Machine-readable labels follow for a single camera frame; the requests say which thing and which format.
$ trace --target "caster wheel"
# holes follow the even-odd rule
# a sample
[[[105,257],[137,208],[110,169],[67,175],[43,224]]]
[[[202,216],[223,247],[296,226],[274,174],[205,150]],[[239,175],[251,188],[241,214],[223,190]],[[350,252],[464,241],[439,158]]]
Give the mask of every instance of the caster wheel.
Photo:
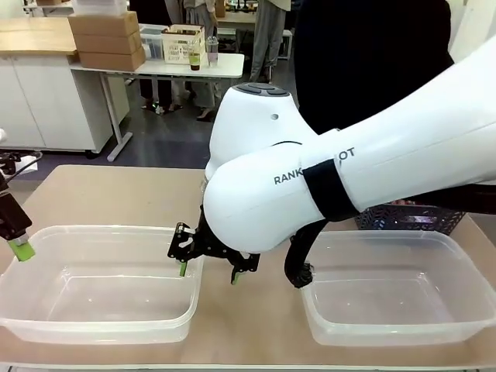
[[[94,153],[94,152],[93,152],[93,151],[91,151],[91,150],[86,150],[86,151],[84,152],[84,155],[86,156],[86,159],[88,159],[88,160],[93,160],[93,159],[96,159],[97,157],[99,157],[99,156],[100,156],[100,154],[99,154],[99,153]]]

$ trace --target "person in black clothing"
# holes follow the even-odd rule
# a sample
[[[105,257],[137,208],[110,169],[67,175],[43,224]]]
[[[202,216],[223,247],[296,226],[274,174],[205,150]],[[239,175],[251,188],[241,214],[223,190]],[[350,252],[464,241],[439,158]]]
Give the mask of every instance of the person in black clothing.
[[[167,11],[165,0],[130,0],[129,9],[136,12],[138,22],[149,25],[172,25]],[[153,85],[151,80],[140,80],[141,96],[145,98],[143,109],[149,109],[159,115],[175,111],[180,108],[172,99],[172,85],[170,81],[158,81],[158,106],[153,99]]]
[[[453,64],[450,32],[445,0],[304,0],[294,36],[301,115],[321,134],[383,111]]]

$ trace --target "person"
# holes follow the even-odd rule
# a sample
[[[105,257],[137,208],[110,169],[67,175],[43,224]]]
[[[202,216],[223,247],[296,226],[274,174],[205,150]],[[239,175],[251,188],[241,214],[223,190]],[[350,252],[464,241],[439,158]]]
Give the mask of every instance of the person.
[[[205,27],[205,39],[216,34],[218,26],[215,17],[215,0],[184,0],[186,23]],[[195,105],[202,109],[196,119],[200,122],[212,122],[215,118],[215,107],[220,99],[219,86],[216,83],[191,83],[191,94]]]
[[[139,23],[162,26],[181,23],[181,11],[177,0],[130,0],[129,9],[136,12]],[[145,79],[139,82],[141,96],[145,100],[142,109],[164,115],[181,108],[173,101],[170,81],[158,81],[158,105],[155,104],[153,97],[152,81]]]
[[[290,10],[291,0],[258,1],[250,81],[271,81],[281,47],[286,12]]]
[[[305,0],[294,35],[301,115],[321,134],[383,111],[453,64],[450,32],[445,0]]]

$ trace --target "white plastic bin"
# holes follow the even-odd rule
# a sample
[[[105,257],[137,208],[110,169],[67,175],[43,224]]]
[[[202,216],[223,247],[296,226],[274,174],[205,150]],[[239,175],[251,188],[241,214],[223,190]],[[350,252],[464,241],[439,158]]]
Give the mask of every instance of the white plastic bin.
[[[496,321],[496,296],[448,236],[422,231],[325,232],[302,291],[322,345],[455,343]]]
[[[72,0],[76,16],[120,16],[127,12],[126,0]]]
[[[186,277],[167,251],[173,229],[55,226],[35,257],[0,278],[0,323],[38,343],[174,343],[189,332],[203,260]]]
[[[147,60],[164,60],[164,42],[162,41],[162,31],[166,26],[159,25],[139,25],[141,42],[145,48]]]

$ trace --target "gray pants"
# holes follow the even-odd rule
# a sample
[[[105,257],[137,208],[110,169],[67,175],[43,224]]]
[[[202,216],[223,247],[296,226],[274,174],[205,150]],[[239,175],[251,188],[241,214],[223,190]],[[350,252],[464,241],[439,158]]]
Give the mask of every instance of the gray pants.
[[[285,20],[286,11],[269,0],[259,0],[250,81],[257,81],[262,68],[276,66]]]
[[[205,27],[205,38],[213,36],[214,24],[207,10],[207,5],[202,4],[196,8],[186,8],[186,23]],[[191,88],[196,93],[195,105],[207,109],[216,107],[220,100],[219,86],[216,83],[191,83]]]

